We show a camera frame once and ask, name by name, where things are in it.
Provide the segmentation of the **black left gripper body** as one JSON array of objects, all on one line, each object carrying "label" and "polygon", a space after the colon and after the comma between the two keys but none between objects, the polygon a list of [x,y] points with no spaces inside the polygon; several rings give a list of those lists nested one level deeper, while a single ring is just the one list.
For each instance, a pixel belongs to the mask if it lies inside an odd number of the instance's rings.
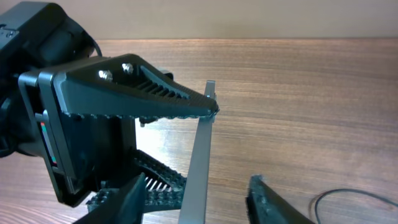
[{"label": "black left gripper body", "polygon": [[30,137],[19,150],[43,158],[57,200],[76,207],[116,175],[136,148],[136,127],[132,118],[64,113],[55,91],[57,77],[66,79],[46,71],[19,77]]}]

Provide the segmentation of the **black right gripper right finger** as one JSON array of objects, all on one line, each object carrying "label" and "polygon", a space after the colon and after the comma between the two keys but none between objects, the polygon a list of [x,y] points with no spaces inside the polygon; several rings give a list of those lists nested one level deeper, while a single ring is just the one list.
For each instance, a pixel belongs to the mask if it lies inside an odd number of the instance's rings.
[{"label": "black right gripper right finger", "polygon": [[251,176],[246,207],[251,224],[314,224],[272,190],[262,175]]}]

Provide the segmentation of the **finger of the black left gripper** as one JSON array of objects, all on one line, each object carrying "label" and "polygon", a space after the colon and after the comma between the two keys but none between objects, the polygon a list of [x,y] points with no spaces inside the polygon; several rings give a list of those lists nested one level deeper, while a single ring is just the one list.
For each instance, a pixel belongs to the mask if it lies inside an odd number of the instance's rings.
[{"label": "finger of the black left gripper", "polygon": [[88,211],[105,203],[141,173],[145,181],[146,213],[181,209],[187,178],[145,152],[133,149],[124,169],[116,177],[102,181],[99,192],[87,201]]},{"label": "finger of the black left gripper", "polygon": [[56,70],[53,89],[66,114],[174,119],[212,117],[220,110],[214,99],[134,54],[86,58]]}]

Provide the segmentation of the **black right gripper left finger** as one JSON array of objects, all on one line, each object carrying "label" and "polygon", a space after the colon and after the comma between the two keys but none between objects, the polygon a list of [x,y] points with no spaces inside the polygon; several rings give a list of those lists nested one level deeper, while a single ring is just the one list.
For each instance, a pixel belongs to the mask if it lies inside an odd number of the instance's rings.
[{"label": "black right gripper left finger", "polygon": [[88,214],[75,224],[141,224],[145,199],[145,175],[141,173],[120,189],[102,189],[89,201]]}]

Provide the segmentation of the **teal screen smartphone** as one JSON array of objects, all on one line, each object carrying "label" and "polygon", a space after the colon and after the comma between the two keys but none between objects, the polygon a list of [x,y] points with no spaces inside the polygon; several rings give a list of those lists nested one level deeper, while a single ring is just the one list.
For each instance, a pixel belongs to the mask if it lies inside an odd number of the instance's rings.
[{"label": "teal screen smartphone", "polygon": [[205,223],[214,120],[215,117],[210,116],[198,121],[178,224]]}]

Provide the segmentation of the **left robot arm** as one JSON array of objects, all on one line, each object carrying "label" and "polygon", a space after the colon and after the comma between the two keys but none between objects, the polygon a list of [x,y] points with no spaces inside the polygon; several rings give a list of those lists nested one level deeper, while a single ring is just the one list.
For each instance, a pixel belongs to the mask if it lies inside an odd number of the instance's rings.
[{"label": "left robot arm", "polygon": [[41,157],[64,205],[122,186],[140,156],[136,121],[217,112],[138,55],[103,56],[58,4],[22,1],[1,15],[1,156]]}]

